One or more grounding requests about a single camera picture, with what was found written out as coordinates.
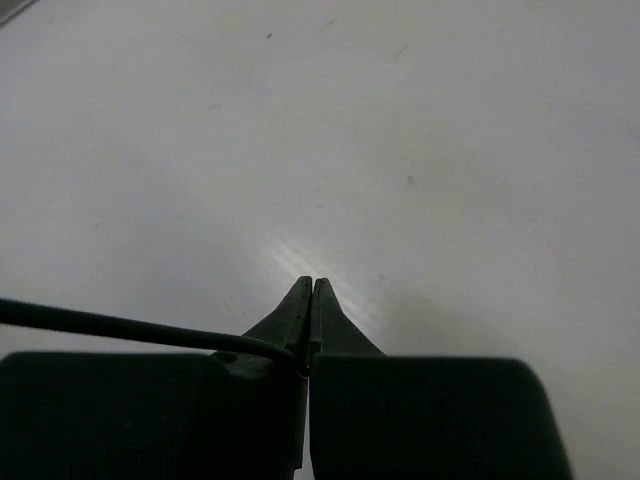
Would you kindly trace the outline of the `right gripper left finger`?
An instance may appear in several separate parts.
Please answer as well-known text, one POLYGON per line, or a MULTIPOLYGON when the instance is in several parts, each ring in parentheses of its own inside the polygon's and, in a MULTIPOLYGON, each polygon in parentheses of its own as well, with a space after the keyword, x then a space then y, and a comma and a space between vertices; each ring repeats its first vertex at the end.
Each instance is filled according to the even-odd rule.
POLYGON ((240 336, 5 300, 5 325, 160 344, 1 362, 5 479, 290 479, 304 457, 312 281, 240 336))

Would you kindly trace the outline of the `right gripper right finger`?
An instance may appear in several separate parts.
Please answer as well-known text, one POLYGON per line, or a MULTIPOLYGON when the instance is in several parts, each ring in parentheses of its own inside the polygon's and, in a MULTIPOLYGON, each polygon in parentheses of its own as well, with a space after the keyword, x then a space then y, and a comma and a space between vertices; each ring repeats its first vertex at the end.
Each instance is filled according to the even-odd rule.
POLYGON ((390 356, 331 283, 311 305, 310 457, 318 479, 568 479, 546 391, 517 359, 390 356))

